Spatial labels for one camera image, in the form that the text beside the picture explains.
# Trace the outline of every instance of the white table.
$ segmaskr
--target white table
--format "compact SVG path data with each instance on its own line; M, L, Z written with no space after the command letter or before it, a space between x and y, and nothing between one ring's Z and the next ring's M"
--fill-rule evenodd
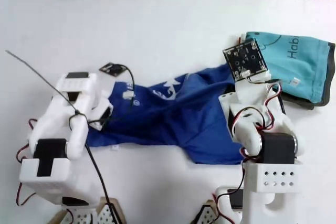
M52 90L5 49L52 83L62 73L97 71L113 61L129 66L136 83L147 86L218 66L222 49L248 30L335 41L335 17L333 0L0 0L1 223L46 223L58 210L39 197L15 206L15 153L26 143L27 120L44 112ZM111 79L102 77L108 88ZM300 223L332 223L336 217L335 86L324 108L287 106L307 144L300 206L306 220ZM237 186L241 176L235 166L193 164L174 146L102 147L93 154L109 196L119 200L130 224L189 223L216 187ZM97 176L86 153L78 167ZM22 197L29 192L24 188Z

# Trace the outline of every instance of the black circuit board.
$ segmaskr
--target black circuit board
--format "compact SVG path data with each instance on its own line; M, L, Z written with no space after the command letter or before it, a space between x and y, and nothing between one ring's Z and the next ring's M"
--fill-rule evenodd
M247 40L238 46L223 50L235 82L267 71L267 66L254 39Z

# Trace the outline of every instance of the teal bag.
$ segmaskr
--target teal bag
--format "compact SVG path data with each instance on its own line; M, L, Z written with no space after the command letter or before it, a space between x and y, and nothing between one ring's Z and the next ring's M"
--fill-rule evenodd
M335 44L312 37L248 32L259 45L272 78L282 80L283 98L307 108L329 102Z

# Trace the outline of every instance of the teal fabric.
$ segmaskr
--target teal fabric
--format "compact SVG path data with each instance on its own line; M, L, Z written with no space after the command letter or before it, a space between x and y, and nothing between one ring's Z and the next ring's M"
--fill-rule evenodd
M249 38L257 41L272 78L282 80L284 92L321 102L330 50L327 41L255 31L246 34ZM290 84L294 78L300 80L296 87Z

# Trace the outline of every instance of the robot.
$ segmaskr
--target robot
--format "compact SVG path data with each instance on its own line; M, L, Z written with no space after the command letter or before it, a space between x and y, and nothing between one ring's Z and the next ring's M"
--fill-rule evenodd
M271 79L255 40L223 53L235 80L235 92L221 95L219 102L232 140L244 147L242 154L248 161L243 163L242 205L232 207L232 190L218 188L217 206L224 216L216 223L297 224L302 171L297 157L304 148L279 98L281 84Z
M232 207L234 194L229 188L218 188L215 199L220 216L212 223L297 224L302 170L297 157L303 145L279 99L280 82L271 78L256 41L223 53L235 92L221 95L219 102L232 140L244 147L246 159L242 207ZM33 158L23 160L19 179L54 204L93 209L100 201L95 193L99 185L84 179L72 163L81 157L89 125L101 130L113 106L94 73L68 73L60 78L56 90L29 136Z

